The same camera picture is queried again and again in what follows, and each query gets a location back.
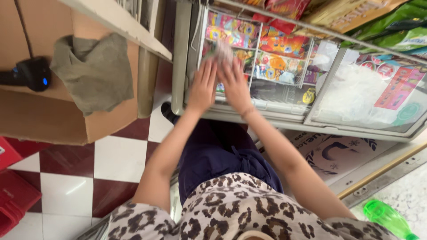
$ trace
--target checkered floor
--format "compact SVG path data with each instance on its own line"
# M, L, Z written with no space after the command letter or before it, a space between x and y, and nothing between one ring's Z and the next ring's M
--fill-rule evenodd
M2 240L71 240L130 199L173 125L160 112L86 146L54 145L12 166L43 194Z

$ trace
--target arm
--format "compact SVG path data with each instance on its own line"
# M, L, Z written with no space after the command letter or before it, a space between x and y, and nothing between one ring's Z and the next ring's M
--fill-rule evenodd
M187 109L148 160L133 203L146 203L170 212L170 178L191 132L214 102L215 77L216 63L211 59L195 72Z
M325 185L299 151L252 105L248 85L236 60L233 69L223 64L218 78L224 83L228 102L258 135L275 166L283 173L296 200L321 219L356 218Z

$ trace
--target hand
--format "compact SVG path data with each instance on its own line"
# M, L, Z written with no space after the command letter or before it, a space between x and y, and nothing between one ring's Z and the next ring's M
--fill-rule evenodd
M200 116L215 102L216 61L206 59L194 73L193 86L187 103L187 110Z
M253 108L248 82L243 76L243 68L237 58L233 58L233 66L227 62L222 63L222 70L218 68L218 79L224 84L225 96L228 103L240 114Z

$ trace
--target black shoe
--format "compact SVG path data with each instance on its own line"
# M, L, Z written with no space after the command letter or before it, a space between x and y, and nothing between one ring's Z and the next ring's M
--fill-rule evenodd
M172 112L172 104L170 102L164 102L161 105L161 113L163 117L168 119L172 124L175 124L175 120L178 118L173 112Z

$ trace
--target navy blue pants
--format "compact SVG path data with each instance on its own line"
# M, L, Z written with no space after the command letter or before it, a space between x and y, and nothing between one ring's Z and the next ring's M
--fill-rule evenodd
M200 119L178 163L179 197L184 204L204 181L227 173L248 173L283 193L276 172L237 123Z

